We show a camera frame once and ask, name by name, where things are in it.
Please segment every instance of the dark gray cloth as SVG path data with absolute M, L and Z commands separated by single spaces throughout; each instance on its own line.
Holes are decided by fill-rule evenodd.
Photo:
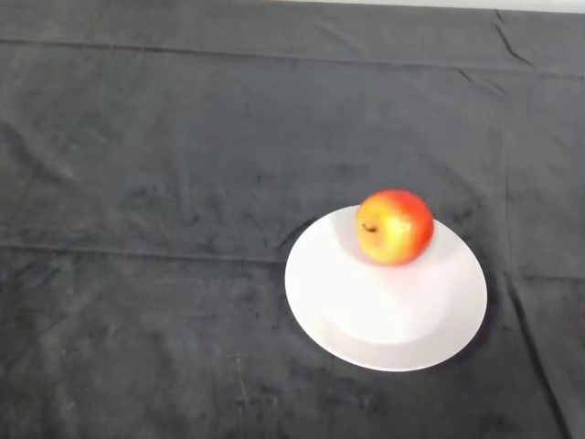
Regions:
M 585 17 L 0 0 L 0 437 L 585 435 Z M 478 336 L 374 372 L 284 263 L 382 187 L 478 256 Z

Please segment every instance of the apple skin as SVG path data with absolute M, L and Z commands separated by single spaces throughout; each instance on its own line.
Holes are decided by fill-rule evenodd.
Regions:
M 434 232 L 431 210 L 403 189 L 379 190 L 366 198 L 357 210 L 355 226 L 364 253 L 386 265 L 414 261 Z

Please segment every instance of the apple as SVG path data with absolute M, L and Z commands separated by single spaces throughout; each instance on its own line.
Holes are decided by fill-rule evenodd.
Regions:
M 400 265 L 414 261 L 431 242 L 431 210 L 412 192 L 384 189 L 362 202 L 356 214 L 359 245 L 374 261 Z

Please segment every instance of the plate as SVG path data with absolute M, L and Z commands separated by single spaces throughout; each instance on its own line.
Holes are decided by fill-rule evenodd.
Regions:
M 484 320 L 479 262 L 437 220 L 429 247 L 414 262 L 372 262 L 357 242 L 357 208 L 320 218 L 292 247 L 284 283 L 299 325 L 322 348 L 364 368 L 416 370 L 449 359 Z

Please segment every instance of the apple stem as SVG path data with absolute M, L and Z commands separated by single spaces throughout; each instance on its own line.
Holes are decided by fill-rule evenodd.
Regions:
M 362 227 L 364 228 L 365 231 L 369 231 L 370 233 L 378 231 L 378 228 L 376 226 L 370 228 L 366 224 L 362 224 Z

